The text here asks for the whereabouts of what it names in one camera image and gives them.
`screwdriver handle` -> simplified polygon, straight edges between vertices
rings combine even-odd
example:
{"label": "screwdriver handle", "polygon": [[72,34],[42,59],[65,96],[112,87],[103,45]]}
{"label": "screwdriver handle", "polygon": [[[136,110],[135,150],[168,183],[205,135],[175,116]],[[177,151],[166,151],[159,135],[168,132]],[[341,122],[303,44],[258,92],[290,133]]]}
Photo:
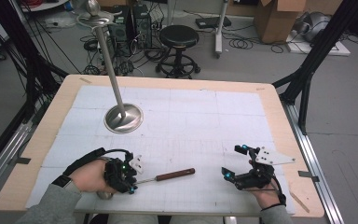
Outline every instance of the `screwdriver handle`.
{"label": "screwdriver handle", "polygon": [[173,173],[169,173],[169,174],[165,174],[165,175],[156,175],[156,181],[172,179],[172,178],[176,178],[176,177],[184,176],[184,175],[193,175],[194,173],[196,173],[196,170],[194,168],[190,168],[190,169],[186,169],[183,171],[177,171],[177,172],[173,172]]}

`computer tower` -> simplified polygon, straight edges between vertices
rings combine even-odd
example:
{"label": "computer tower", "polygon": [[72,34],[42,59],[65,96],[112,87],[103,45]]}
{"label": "computer tower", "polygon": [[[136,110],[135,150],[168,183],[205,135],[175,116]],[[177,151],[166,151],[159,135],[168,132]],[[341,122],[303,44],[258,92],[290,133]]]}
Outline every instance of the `computer tower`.
{"label": "computer tower", "polygon": [[134,29],[129,6],[117,5],[112,7],[112,13],[121,14],[115,16],[113,23],[108,25],[110,37],[115,51],[115,57],[131,56],[131,43],[133,42]]}
{"label": "computer tower", "polygon": [[133,8],[133,19],[135,36],[138,41],[138,48],[152,48],[151,18],[146,5],[135,5]]}

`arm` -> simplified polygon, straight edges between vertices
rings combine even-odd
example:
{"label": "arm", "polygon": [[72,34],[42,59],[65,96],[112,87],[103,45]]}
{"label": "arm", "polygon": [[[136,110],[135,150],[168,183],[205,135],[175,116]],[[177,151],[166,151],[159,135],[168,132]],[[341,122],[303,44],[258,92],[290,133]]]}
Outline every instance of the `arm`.
{"label": "arm", "polygon": [[260,216],[265,224],[291,224],[293,220],[286,212],[286,207],[279,201],[278,195],[271,184],[262,189],[248,189],[257,199],[262,208]]}
{"label": "arm", "polygon": [[69,175],[73,185],[71,188],[53,184],[48,186],[40,203],[32,206],[27,213],[21,217],[16,224],[25,223],[57,223],[72,224],[75,219],[72,214],[77,202],[81,198],[81,191],[95,192],[106,191],[115,193],[103,179],[106,161],[92,161]]}

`black stool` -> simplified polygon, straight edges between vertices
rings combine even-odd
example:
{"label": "black stool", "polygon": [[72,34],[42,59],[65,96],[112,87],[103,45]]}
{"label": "black stool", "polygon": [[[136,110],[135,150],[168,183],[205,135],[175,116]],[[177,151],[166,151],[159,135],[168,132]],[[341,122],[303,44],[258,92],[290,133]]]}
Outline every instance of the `black stool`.
{"label": "black stool", "polygon": [[[196,31],[184,25],[170,25],[160,31],[159,40],[170,49],[159,61],[156,72],[162,71],[167,75],[166,77],[188,76],[190,79],[192,79],[191,73],[200,72],[201,69],[194,60],[182,54],[187,48],[191,48],[199,42],[199,34]],[[170,54],[171,49],[175,49],[176,53]],[[167,62],[170,57],[175,57],[173,63]],[[183,58],[188,59],[189,63],[183,63]]]}

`hand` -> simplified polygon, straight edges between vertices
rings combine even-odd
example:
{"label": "hand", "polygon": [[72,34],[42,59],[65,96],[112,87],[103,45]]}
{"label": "hand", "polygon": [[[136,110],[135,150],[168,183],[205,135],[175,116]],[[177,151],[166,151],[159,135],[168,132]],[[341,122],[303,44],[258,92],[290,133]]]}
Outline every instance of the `hand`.
{"label": "hand", "polygon": [[76,169],[69,177],[72,178],[72,181],[80,191],[116,193],[117,191],[109,187],[103,178],[105,164],[106,161],[104,160],[89,162]]}
{"label": "hand", "polygon": [[258,205],[260,205],[262,209],[280,203],[278,194],[271,184],[277,186],[275,180],[271,178],[271,182],[264,186],[262,189],[256,187],[246,189],[255,196]]}

